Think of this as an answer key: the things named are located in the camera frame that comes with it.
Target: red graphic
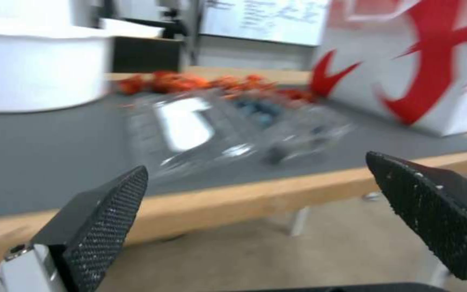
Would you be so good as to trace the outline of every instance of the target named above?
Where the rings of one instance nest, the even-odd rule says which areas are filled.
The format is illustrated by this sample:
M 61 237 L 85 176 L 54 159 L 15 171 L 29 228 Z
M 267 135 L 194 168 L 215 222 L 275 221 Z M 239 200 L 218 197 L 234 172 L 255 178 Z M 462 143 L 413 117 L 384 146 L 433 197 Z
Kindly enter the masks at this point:
M 336 84 L 361 64 L 361 62 L 353 64 L 345 70 L 343 70 L 342 72 L 339 72 L 338 74 L 328 76 L 327 70 L 335 51 L 336 50 L 329 51 L 322 58 L 322 60 L 318 62 L 317 66 L 313 70 L 313 79 L 311 80 L 311 91 L 323 97 L 328 97 L 332 89 L 336 86 Z
M 407 14 L 419 42 L 399 57 L 419 52 L 419 67 L 407 94 L 391 101 L 380 85 L 375 94 L 405 124 L 411 125 L 439 101 L 454 81 L 454 47 L 467 42 L 467 27 L 453 30 L 462 0 L 422 0 Z

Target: orange object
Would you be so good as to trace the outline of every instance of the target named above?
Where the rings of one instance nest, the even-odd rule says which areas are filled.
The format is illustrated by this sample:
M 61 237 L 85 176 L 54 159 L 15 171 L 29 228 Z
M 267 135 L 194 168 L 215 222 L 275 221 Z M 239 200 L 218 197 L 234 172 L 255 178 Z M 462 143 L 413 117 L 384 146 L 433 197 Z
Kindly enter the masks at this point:
M 143 79 L 141 78 L 141 75 L 136 74 L 129 78 L 120 80 L 118 82 L 118 87 L 120 87 L 120 90 L 124 94 L 132 95 L 142 91 L 145 87 L 145 84 L 143 82 Z

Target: table leg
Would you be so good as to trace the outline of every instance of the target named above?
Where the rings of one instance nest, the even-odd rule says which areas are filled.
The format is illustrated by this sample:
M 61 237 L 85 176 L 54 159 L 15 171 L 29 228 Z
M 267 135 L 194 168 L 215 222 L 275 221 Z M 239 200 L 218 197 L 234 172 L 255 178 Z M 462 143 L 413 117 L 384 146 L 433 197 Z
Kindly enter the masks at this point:
M 302 209 L 293 213 L 293 219 L 291 220 L 291 227 L 289 229 L 289 236 L 299 236 L 302 234 L 308 214 L 309 207 L 303 207 Z
M 416 281 L 436 287 L 444 287 L 450 272 L 428 248 L 424 249 L 421 268 Z

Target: white wall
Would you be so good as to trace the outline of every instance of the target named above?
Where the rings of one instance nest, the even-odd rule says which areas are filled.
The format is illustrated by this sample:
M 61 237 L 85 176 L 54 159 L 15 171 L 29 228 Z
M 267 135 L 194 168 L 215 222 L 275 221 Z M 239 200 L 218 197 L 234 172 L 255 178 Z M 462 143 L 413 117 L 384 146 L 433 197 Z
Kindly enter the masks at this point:
M 124 17 L 161 20 L 162 9 L 157 6 L 157 0 L 116 2 Z M 182 19 L 187 22 L 192 34 L 196 33 L 198 28 L 193 24 L 196 16 L 191 4 L 197 3 L 198 0 L 182 0 Z M 189 42 L 191 50 L 193 41 L 191 38 Z M 201 36 L 198 43 L 197 65 L 210 67 L 308 70 L 317 51 L 317 48 L 311 47 L 212 36 Z

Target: textured rubber pad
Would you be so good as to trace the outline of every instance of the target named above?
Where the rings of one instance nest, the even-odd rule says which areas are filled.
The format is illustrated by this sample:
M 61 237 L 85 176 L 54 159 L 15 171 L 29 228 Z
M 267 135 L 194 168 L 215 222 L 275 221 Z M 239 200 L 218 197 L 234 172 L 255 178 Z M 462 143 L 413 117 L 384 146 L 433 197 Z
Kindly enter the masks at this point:
M 394 212 L 460 279 L 467 279 L 467 179 L 368 152 L 367 165 Z
M 70 292 L 93 292 L 122 250 L 148 183 L 137 167 L 76 195 L 33 238 L 50 249 Z

